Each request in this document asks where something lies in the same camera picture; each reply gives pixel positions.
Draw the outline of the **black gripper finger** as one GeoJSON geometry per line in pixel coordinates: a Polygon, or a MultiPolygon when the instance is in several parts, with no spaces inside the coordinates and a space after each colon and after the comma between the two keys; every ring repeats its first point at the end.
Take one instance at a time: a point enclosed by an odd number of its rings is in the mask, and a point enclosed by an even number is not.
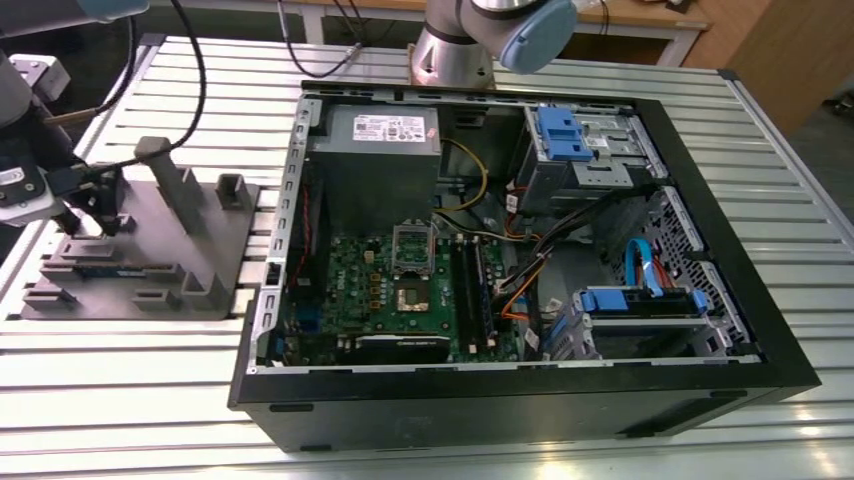
{"type": "Polygon", "coordinates": [[[55,223],[65,235],[75,236],[81,228],[81,217],[79,215],[81,207],[69,200],[61,199],[60,203],[61,211],[55,216],[55,223]]]}
{"type": "Polygon", "coordinates": [[[87,213],[101,227],[103,234],[115,236],[123,225],[121,206],[128,182],[121,170],[100,174],[85,190],[88,194],[87,213]]]}

